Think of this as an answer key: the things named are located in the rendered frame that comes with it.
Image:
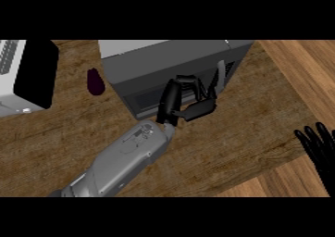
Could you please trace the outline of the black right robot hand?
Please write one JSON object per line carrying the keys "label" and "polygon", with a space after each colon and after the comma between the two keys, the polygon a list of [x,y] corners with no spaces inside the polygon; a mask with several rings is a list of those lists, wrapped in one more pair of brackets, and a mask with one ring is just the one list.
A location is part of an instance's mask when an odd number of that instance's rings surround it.
{"label": "black right robot hand", "polygon": [[314,164],[326,192],[335,197],[335,130],[329,131],[323,122],[315,123],[315,128],[317,131],[305,126],[305,131],[295,130],[293,134]]}

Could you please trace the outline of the dark grey microwave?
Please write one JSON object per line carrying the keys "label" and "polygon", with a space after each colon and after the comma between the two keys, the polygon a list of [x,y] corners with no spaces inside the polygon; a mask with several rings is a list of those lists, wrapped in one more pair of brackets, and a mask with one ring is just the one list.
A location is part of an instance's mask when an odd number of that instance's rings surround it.
{"label": "dark grey microwave", "polygon": [[103,75],[136,119],[158,113],[168,80],[195,75],[205,85],[226,62],[226,82],[249,52],[252,40],[100,40]]}

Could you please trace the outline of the white and black toaster oven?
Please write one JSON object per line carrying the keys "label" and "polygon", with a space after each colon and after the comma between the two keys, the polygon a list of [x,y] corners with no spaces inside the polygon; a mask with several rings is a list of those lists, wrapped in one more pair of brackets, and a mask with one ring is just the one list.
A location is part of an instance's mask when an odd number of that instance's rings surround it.
{"label": "white and black toaster oven", "polygon": [[50,40],[0,40],[0,118],[50,108],[57,63]]}

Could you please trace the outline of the dark purple eggplant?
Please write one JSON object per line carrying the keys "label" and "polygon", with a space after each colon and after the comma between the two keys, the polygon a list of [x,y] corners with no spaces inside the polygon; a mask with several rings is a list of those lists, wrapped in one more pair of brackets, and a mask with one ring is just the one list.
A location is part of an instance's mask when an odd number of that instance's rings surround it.
{"label": "dark purple eggplant", "polygon": [[105,83],[96,69],[87,71],[87,90],[93,95],[102,95],[105,92]]}

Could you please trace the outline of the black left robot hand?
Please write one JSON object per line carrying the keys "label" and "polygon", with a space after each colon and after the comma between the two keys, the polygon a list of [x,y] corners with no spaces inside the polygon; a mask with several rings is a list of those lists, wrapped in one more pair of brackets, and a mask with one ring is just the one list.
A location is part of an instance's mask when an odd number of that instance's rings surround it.
{"label": "black left robot hand", "polygon": [[[177,126],[177,120],[180,118],[192,121],[209,115],[215,110],[217,83],[218,78],[214,77],[209,88],[205,88],[200,79],[195,75],[177,75],[168,81],[159,99],[156,123],[169,123]],[[180,110],[181,92],[184,90],[193,90],[196,102],[184,110]]]}

